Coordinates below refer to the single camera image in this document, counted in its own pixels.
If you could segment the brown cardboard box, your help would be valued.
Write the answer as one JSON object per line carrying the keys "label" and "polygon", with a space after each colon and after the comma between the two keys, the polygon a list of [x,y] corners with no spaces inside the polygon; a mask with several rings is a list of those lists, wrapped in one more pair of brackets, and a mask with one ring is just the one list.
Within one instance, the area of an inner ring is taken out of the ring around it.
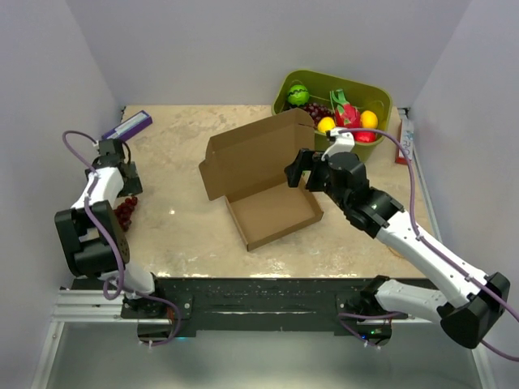
{"label": "brown cardboard box", "polygon": [[301,109],[212,136],[199,172],[209,200],[223,198],[247,250],[319,222],[323,210],[299,178],[284,169],[315,146],[314,122]]}

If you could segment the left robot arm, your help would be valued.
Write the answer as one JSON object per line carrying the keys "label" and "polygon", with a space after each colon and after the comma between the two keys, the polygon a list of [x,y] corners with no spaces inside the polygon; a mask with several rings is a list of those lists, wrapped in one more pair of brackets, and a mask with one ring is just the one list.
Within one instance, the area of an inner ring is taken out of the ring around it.
{"label": "left robot arm", "polygon": [[135,164],[123,156],[98,156],[87,169],[87,185],[73,205],[54,216],[66,264],[73,276],[103,280],[116,293],[139,300],[150,318],[161,317],[168,298],[154,275],[130,262],[130,248],[113,205],[142,192]]}

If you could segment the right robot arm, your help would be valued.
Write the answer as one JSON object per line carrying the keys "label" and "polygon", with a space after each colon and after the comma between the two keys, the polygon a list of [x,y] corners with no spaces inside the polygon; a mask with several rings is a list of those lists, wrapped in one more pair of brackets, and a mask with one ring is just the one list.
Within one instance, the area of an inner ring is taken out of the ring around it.
{"label": "right robot arm", "polygon": [[473,349],[483,342],[504,312],[510,290],[506,276],[488,275],[470,265],[413,224],[398,201],[370,185],[366,167],[355,154],[327,156],[302,149],[285,167],[289,186],[296,187],[305,171],[310,174],[308,190],[324,192],[356,229],[404,256],[437,288],[432,291],[379,276],[361,299],[366,316],[408,314],[438,323],[462,347]]}

